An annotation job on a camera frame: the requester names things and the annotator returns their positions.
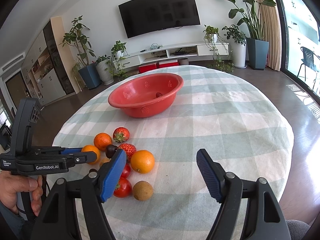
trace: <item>table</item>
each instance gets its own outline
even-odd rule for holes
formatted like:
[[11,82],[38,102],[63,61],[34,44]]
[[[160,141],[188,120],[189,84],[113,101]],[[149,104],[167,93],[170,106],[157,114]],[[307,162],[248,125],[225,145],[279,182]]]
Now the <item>table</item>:
[[[153,117],[138,119],[108,104],[120,84],[138,76],[169,72],[182,76],[184,86],[171,107]],[[81,107],[61,128],[53,145],[83,147],[100,132],[112,134],[120,126],[131,133],[128,143],[152,152],[156,159],[148,174],[132,172],[154,187],[153,196],[110,198],[103,204],[117,239],[205,239],[219,204],[210,197],[196,165],[196,152],[205,148],[214,161],[241,179],[265,177],[279,200],[287,182],[293,132],[287,120],[256,87],[236,76],[199,66],[153,70],[111,86]],[[92,165],[48,176],[50,186],[59,177],[85,176]],[[241,205],[234,238],[241,234],[245,216]],[[88,239],[81,201],[76,202],[80,231]]]

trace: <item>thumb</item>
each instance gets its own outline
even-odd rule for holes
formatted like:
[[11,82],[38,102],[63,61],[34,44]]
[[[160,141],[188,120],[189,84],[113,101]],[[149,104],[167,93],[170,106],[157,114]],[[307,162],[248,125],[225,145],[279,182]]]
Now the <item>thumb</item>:
[[11,175],[9,181],[8,192],[11,194],[34,191],[38,187],[38,183],[35,179],[25,176]]

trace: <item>potted plant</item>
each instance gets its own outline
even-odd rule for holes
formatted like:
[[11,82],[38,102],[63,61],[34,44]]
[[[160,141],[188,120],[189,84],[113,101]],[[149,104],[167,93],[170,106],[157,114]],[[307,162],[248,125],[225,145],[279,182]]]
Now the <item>potted plant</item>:
[[203,32],[205,32],[204,40],[210,43],[216,43],[218,40],[218,28],[212,27],[210,25],[204,25],[206,28]]
[[125,44],[126,42],[121,43],[121,41],[116,41],[116,44],[111,49],[111,57],[108,57],[108,60],[106,61],[106,64],[110,68],[109,72],[112,76],[117,77],[119,81],[128,77],[127,72],[123,69],[123,65],[121,64],[121,61],[125,59],[125,57],[123,57],[124,52],[126,52]]
[[123,57],[124,52],[126,52],[126,45],[127,43],[121,43],[121,41],[116,41],[116,44],[113,46],[111,51],[113,52],[115,58],[120,59],[120,57]]
[[75,65],[72,67],[71,70],[71,75],[74,77],[74,79],[76,80],[80,91],[82,91],[82,89],[85,87],[85,84],[79,74],[79,70],[81,69],[81,64],[79,61],[76,61]]
[[109,59],[110,59],[110,56],[104,55],[104,56],[98,57],[96,61],[97,71],[99,73],[100,79],[105,85],[109,85],[113,82],[113,75],[110,72],[110,68],[109,67],[106,68],[106,65],[108,66],[107,61]]
[[[250,66],[253,69],[264,70],[267,55],[269,50],[269,42],[264,41],[264,27],[265,23],[261,20],[260,7],[270,6],[275,7],[276,3],[273,0],[263,0],[257,2],[256,0],[242,0],[246,6],[246,12],[243,8],[239,8],[236,5],[236,0],[228,0],[232,2],[236,8],[231,9],[229,12],[229,18],[233,19],[238,12],[242,14],[242,18],[238,21],[237,25],[246,23],[250,38],[247,38],[247,46],[249,53]],[[258,11],[256,10],[256,3],[259,4]]]
[[205,25],[205,27],[206,29],[203,31],[205,32],[203,39],[207,47],[212,51],[213,64],[211,65],[211,67],[227,73],[233,72],[233,63],[222,60],[219,51],[215,46],[217,41],[219,41],[221,44],[223,44],[223,47],[226,50],[226,52],[228,52],[228,49],[224,45],[226,41],[219,35],[219,29],[210,25]]
[[227,40],[231,41],[233,65],[236,68],[246,68],[246,36],[239,30],[237,25],[232,24],[230,27],[224,26],[222,30],[227,30]]
[[65,33],[63,36],[62,46],[68,44],[70,46],[76,47],[78,50],[77,59],[82,65],[79,69],[79,73],[86,83],[89,89],[94,89],[101,84],[99,74],[96,69],[96,63],[89,63],[88,53],[92,57],[96,57],[94,51],[91,48],[91,44],[88,41],[86,35],[82,33],[83,28],[90,30],[87,26],[82,24],[80,21],[82,16],[74,18],[72,21],[72,28],[69,33]]

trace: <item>strawberry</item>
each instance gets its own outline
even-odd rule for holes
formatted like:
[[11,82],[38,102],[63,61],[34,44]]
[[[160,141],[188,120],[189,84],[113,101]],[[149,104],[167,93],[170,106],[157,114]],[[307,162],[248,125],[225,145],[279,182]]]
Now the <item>strawberry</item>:
[[115,131],[113,132],[113,139],[117,143],[125,142],[129,139],[129,137],[130,137],[129,130],[124,127],[119,127],[115,129]]
[[131,160],[132,155],[137,151],[136,147],[130,143],[120,144],[119,149],[123,149],[125,151],[128,161]]

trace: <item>human hand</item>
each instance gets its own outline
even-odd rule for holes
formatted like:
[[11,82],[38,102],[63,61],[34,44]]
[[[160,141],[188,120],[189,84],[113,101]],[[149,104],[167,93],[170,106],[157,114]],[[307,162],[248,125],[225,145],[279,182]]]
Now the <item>human hand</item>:
[[0,172],[0,201],[4,206],[9,208],[13,213],[18,214],[17,192],[31,192],[31,207],[36,216],[39,215],[42,201],[42,176],[38,180],[33,178],[11,175],[9,171]]

